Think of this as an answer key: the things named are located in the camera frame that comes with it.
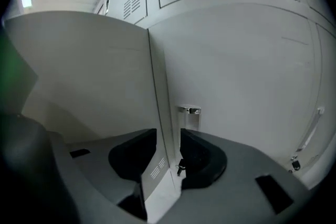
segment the black slot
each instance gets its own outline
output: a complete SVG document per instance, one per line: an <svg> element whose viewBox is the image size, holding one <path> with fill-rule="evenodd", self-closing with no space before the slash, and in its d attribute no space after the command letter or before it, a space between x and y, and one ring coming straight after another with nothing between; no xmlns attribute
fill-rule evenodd
<svg viewBox="0 0 336 224"><path fill-rule="evenodd" d="M272 176L259 176L256 178L256 182L272 205L275 214L281 213L293 203L293 200Z"/></svg>
<svg viewBox="0 0 336 224"><path fill-rule="evenodd" d="M71 151L70 155L72 158L77 158L86 154L91 153L89 150L87 150L86 148L82 148L81 150L77 150L77 151Z"/></svg>

